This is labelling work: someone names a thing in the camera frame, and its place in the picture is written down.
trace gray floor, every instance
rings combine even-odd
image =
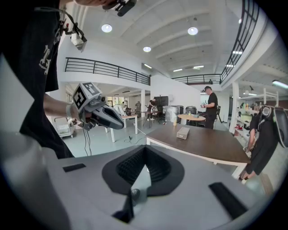
[[[153,130],[160,128],[163,126],[162,123],[158,123],[156,120],[151,122],[151,128],[149,128],[149,123],[146,122],[143,126],[143,120],[138,120],[138,129],[142,132],[138,131],[138,134],[135,134],[135,127],[133,126],[134,119],[127,120],[127,128],[121,130],[114,130],[115,136],[115,143],[112,142],[112,137],[110,133],[110,129],[108,129],[108,133],[105,132],[104,127],[95,127],[89,131],[90,136],[90,148],[92,155],[103,154],[111,151],[115,151],[118,149],[127,148],[137,145],[145,145],[146,144],[146,137],[142,133],[148,134]],[[216,121],[215,129],[217,130],[228,130],[226,124],[221,124],[220,121]],[[85,137],[83,134],[83,130],[79,129],[76,130],[74,133],[74,138],[71,137],[64,137],[64,142],[72,152],[75,157],[82,157],[86,156],[85,152]],[[86,144],[86,151],[90,154],[88,143]],[[232,172],[236,169],[234,166],[217,164],[218,167],[221,167],[223,170],[227,171],[228,173],[232,174]],[[135,214],[140,212],[142,205],[146,201],[146,189],[151,185],[149,174],[147,173],[147,168],[144,167],[141,174],[139,175],[138,179],[136,180],[135,184],[132,186],[133,188],[138,188],[141,190],[141,197],[138,200],[138,204],[134,209]],[[245,184],[249,187],[252,191],[256,192],[257,194],[263,196],[265,194],[263,185],[261,180],[258,176],[247,181]]]

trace white cart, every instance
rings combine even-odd
[[[58,117],[54,119],[56,128],[57,128],[57,133],[59,136],[62,137],[67,137],[71,136],[73,137],[73,132],[75,130],[74,124],[73,124],[73,119],[68,120],[67,117]]]

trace ceiling light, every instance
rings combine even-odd
[[[254,94],[254,93],[248,93],[248,95],[250,95],[250,96],[257,96],[257,94]]]
[[[102,25],[102,31],[105,32],[105,33],[109,33],[112,31],[112,26],[110,26],[109,24],[105,24],[105,25]]]
[[[243,54],[243,52],[241,52],[241,51],[233,51],[232,53],[233,54],[240,54],[240,55]]]
[[[277,86],[282,87],[282,88],[285,88],[285,89],[288,89],[288,85],[281,82],[281,81],[274,80],[274,81],[272,81],[272,84],[277,85]]]
[[[151,47],[145,46],[145,47],[143,48],[143,50],[144,50],[144,52],[150,52],[150,51],[151,51]]]
[[[188,29],[188,33],[190,35],[196,35],[198,33],[198,29],[196,27],[191,27]]]
[[[204,66],[194,66],[193,69],[203,68]]]
[[[152,67],[150,67],[150,66],[148,66],[148,65],[146,65],[146,64],[144,64],[146,67],[148,67],[149,69],[152,69]]]

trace black metal railing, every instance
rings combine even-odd
[[[241,54],[244,52],[251,36],[254,32],[256,22],[259,16],[259,6],[253,0],[242,0],[242,14],[238,34],[236,37],[236,41],[234,43],[234,47],[231,51],[230,57],[227,61],[227,64],[222,71],[222,80],[229,75],[229,73],[233,70],[234,66],[237,64],[240,59]]]
[[[184,84],[219,84],[222,81],[221,74],[201,74],[172,78]]]
[[[121,66],[84,58],[67,57],[66,59],[65,72],[102,74],[150,85],[150,76]]]

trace bottle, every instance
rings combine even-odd
[[[174,117],[174,122],[173,125],[176,126],[177,125],[177,117]]]

